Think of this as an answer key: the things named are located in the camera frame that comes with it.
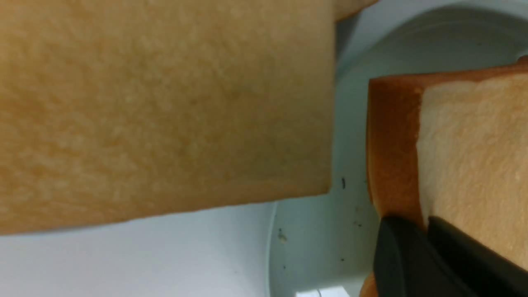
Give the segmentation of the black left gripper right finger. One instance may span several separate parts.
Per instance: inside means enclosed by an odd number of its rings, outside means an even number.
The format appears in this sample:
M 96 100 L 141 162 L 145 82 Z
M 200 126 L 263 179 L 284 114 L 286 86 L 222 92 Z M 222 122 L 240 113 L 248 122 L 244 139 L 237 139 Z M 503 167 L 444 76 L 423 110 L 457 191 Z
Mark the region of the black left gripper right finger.
M 528 273 L 439 217 L 430 217 L 428 240 L 478 297 L 526 297 Z

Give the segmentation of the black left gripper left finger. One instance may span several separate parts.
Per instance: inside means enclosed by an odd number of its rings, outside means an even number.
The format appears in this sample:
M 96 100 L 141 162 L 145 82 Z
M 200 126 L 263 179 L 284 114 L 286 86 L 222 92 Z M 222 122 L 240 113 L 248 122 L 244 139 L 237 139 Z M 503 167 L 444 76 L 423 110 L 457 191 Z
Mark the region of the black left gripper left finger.
M 476 297 L 413 222 L 389 216 L 379 224 L 373 272 L 380 297 Z

